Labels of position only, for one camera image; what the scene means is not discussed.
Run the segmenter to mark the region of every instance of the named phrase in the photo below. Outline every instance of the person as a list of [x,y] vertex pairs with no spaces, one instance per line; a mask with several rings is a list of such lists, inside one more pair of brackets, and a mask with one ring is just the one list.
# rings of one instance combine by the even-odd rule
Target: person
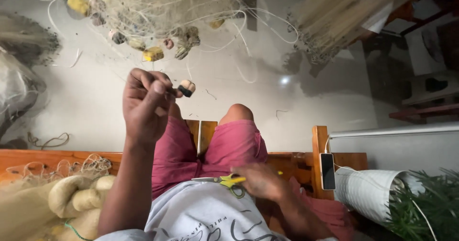
[[[97,241],[336,240],[263,163],[266,146],[247,107],[230,107],[201,162],[175,104],[181,96],[163,73],[130,72],[123,157],[100,213]],[[242,185],[250,195],[238,199],[223,185],[190,181],[231,172],[246,177]],[[279,205],[286,237],[269,230],[252,197]]]

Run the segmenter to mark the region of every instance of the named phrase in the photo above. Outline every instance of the tiled floor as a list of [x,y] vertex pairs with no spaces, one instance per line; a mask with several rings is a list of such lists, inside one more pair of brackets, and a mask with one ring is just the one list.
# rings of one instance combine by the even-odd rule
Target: tiled floor
[[[257,6],[285,17],[287,7],[298,1],[257,0]],[[17,11],[56,30],[48,19],[48,4],[0,0],[0,8]],[[34,120],[11,129],[4,140],[29,129],[43,140],[68,132],[69,143],[58,149],[121,151],[125,134],[121,95],[129,70],[163,70],[178,85],[190,78],[187,64],[197,91],[190,99],[178,100],[183,117],[218,121],[231,104],[242,103],[252,109],[270,151],[310,151],[313,125],[342,131],[398,124],[387,117],[395,109],[392,105],[371,98],[361,43],[343,50],[325,67],[312,65],[306,54],[295,52],[291,44],[258,22],[256,33],[242,32],[253,58],[244,55],[241,38],[218,52],[205,52],[213,50],[206,45],[221,47],[234,38],[236,27],[228,21],[217,31],[202,33],[202,45],[193,49],[189,58],[173,60],[173,54],[166,53],[152,66],[141,62],[139,52],[125,44],[115,49],[106,43],[105,33],[96,33],[108,29],[96,29],[88,19],[70,18],[63,2],[54,2],[49,11],[63,33],[63,49],[55,61],[63,66],[34,68],[48,85],[47,96],[43,96],[46,107]],[[295,39],[274,16],[259,15],[282,37]],[[83,53],[77,64],[66,68],[78,49]],[[245,82],[235,64],[246,81],[254,83]],[[276,110],[288,112],[278,112],[276,118]]]

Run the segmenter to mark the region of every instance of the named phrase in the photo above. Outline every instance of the green string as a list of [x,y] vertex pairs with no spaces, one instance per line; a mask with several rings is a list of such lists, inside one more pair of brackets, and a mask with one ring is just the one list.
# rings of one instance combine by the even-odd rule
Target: green string
[[79,237],[80,239],[83,239],[84,241],[94,241],[93,239],[86,239],[86,238],[80,236],[80,234],[78,234],[78,231],[77,231],[74,227],[72,227],[71,225],[69,225],[69,224],[67,223],[67,222],[69,222],[69,221],[70,221],[70,219],[67,220],[67,221],[64,223],[64,225],[65,225],[66,227],[69,227],[71,230],[73,230],[73,232],[75,232],[75,234],[77,235],[77,237]]

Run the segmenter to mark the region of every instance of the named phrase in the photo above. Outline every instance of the wooden furniture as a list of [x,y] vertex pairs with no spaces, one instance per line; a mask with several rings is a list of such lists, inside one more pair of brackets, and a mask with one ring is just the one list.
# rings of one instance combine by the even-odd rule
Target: wooden furniture
[[[215,121],[186,121],[193,135],[195,146],[198,147],[199,129],[201,129],[200,151],[207,149],[210,139],[215,132]],[[267,163],[276,170],[282,171],[282,178],[288,181],[291,177],[305,188],[307,194],[318,199],[334,200],[333,191],[324,191],[321,188],[319,154],[325,150],[328,139],[326,126],[314,126],[312,152],[270,152]],[[49,168],[55,168],[61,160],[70,163],[83,162],[90,154],[98,154],[112,162],[111,174],[118,173],[122,154],[119,152],[89,152],[89,151],[56,151],[56,150],[0,150],[0,172],[5,172],[8,167],[26,165],[30,162],[42,162]],[[368,169],[366,153],[333,153],[335,164],[341,167],[351,167],[355,170]],[[41,168],[32,168],[33,172],[39,173]],[[11,179],[14,176],[3,174],[0,177]],[[257,199],[263,218],[273,231],[284,233],[280,224],[278,207],[270,201]]]

